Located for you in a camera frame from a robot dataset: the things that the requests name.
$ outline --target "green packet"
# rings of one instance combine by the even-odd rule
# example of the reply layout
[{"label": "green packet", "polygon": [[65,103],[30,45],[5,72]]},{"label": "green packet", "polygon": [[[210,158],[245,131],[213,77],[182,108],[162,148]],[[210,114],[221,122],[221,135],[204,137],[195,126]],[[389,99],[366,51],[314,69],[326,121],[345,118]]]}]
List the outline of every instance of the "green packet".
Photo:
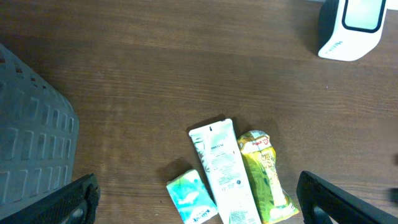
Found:
[{"label": "green packet", "polygon": [[263,131],[250,131],[238,139],[238,145],[261,222],[277,223],[298,214],[293,200],[280,186],[269,136]]}]

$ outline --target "wooden table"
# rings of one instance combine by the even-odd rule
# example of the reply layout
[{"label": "wooden table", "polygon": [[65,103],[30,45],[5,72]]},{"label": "wooden table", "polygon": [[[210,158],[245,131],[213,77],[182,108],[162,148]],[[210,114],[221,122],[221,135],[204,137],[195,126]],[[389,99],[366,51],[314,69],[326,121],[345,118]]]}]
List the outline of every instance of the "wooden table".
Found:
[{"label": "wooden table", "polygon": [[[234,119],[303,170],[398,216],[398,12],[355,62],[317,57],[321,4],[298,0],[0,3],[0,42],[80,117],[73,179],[95,173],[97,223],[181,223],[166,182],[203,169],[187,129]],[[221,223],[219,217],[208,223]],[[285,223],[302,223],[296,215]]]}]

